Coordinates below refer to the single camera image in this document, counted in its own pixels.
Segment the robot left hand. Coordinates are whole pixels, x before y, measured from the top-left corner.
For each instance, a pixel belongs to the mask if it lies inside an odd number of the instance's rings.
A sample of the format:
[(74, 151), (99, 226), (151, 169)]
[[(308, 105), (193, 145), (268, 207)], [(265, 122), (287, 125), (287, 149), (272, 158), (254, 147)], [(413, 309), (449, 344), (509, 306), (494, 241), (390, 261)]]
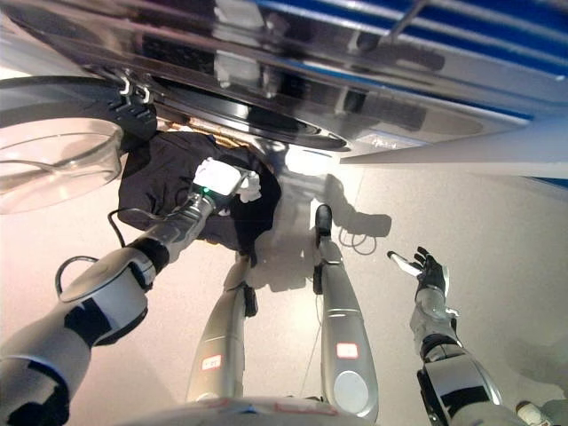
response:
[(258, 173), (214, 160), (212, 157), (206, 158), (197, 167), (193, 186), (203, 195), (211, 197), (232, 199), (237, 195), (243, 203), (256, 201), (262, 197)]

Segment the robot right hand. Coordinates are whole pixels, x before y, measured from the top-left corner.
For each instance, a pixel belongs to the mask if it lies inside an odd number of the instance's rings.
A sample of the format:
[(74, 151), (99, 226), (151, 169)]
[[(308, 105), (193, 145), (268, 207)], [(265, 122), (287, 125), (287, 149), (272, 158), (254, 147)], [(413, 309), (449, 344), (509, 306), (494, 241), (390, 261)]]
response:
[(449, 275), (445, 266), (440, 264), (435, 257), (426, 249), (419, 246), (412, 261), (402, 257), (397, 252), (390, 250), (387, 257), (403, 272), (416, 278), (418, 287), (416, 292), (423, 289), (435, 289), (443, 296), (448, 294)]

